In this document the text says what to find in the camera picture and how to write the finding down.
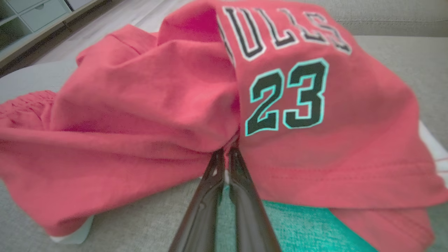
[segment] red garment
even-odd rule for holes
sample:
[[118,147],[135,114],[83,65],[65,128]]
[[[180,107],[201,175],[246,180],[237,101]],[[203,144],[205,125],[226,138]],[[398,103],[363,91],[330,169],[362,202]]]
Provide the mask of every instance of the red garment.
[[200,176],[239,132],[263,199],[331,208],[381,252],[431,244],[448,191],[417,100],[323,8],[196,1],[77,62],[57,94],[0,106],[0,176],[48,234]]

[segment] gray sofa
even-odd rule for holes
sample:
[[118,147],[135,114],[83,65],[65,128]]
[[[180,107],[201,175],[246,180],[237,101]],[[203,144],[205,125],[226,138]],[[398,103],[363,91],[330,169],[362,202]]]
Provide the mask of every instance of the gray sofa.
[[[415,91],[421,120],[448,148],[448,0],[305,0],[320,4],[359,44]],[[0,79],[0,103],[31,91],[57,91],[74,60],[31,66]],[[53,243],[0,183],[2,252],[165,252],[198,180],[95,216],[81,245]],[[448,204],[429,209],[436,241],[448,251]]]

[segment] drawer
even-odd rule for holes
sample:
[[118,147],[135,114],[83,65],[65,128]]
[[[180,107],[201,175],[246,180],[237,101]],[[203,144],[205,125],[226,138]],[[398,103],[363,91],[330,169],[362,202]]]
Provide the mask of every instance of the drawer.
[[37,31],[65,13],[66,10],[59,0],[50,0],[31,9],[21,17],[33,31]]
[[43,0],[7,0],[11,7],[16,10],[17,13],[26,10],[27,8],[43,2]]

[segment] teal fabric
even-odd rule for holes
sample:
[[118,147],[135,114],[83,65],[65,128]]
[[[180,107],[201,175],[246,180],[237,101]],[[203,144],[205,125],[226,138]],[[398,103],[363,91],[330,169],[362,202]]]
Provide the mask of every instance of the teal fabric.
[[[328,209],[263,201],[283,252],[377,252]],[[225,187],[218,208],[216,251],[235,252],[235,206]]]

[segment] wooden floor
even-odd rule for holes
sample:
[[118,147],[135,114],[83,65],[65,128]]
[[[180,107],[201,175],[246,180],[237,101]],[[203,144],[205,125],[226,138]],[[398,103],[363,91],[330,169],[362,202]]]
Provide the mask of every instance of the wooden floor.
[[165,16],[191,0],[109,0],[70,22],[57,34],[24,53],[0,73],[6,75],[20,68],[61,60],[74,60],[85,48],[106,34],[132,24],[148,32],[158,31]]

